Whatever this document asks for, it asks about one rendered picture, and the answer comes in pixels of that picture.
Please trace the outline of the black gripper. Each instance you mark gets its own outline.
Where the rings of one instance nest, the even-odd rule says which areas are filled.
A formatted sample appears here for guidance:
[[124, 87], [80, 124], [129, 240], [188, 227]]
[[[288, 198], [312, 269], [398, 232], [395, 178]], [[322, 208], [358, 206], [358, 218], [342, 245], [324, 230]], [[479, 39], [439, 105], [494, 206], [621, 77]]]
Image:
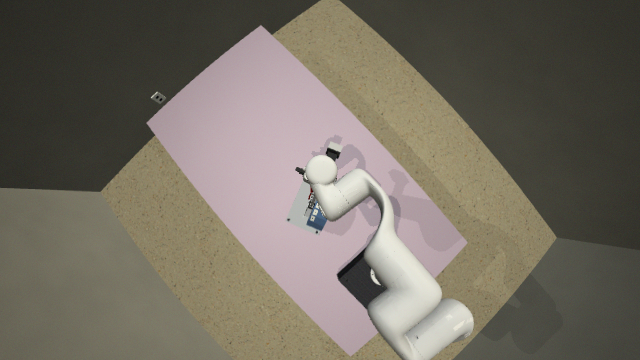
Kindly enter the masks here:
[[[302, 174], [302, 175], [303, 175], [303, 176], [302, 176], [302, 177], [303, 177], [303, 181], [309, 184], [309, 182], [308, 182], [308, 180], [307, 180], [307, 178], [306, 178], [305, 171], [303, 171], [303, 169], [301, 169], [301, 168], [299, 168], [299, 167], [296, 167], [296, 169], [295, 169], [295, 170], [296, 170], [297, 172], [299, 172], [299, 174]], [[336, 179], [335, 179], [334, 183], [335, 183], [336, 181], [337, 181], [337, 177], [336, 177]]]

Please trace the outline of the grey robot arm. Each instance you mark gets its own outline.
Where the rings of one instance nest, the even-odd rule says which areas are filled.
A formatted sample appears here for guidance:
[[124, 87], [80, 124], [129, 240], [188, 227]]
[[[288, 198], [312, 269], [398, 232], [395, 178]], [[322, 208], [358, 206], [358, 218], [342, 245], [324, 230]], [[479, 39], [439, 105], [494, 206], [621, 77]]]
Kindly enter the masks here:
[[334, 183], [342, 147], [330, 142], [327, 156], [315, 156], [303, 168], [319, 210], [334, 222], [367, 197], [376, 201], [381, 219], [363, 257], [385, 291], [369, 302], [368, 315], [402, 360], [431, 360], [453, 339], [472, 333], [473, 316], [463, 303], [441, 299], [439, 284], [396, 235], [389, 197], [367, 172], [353, 169]]

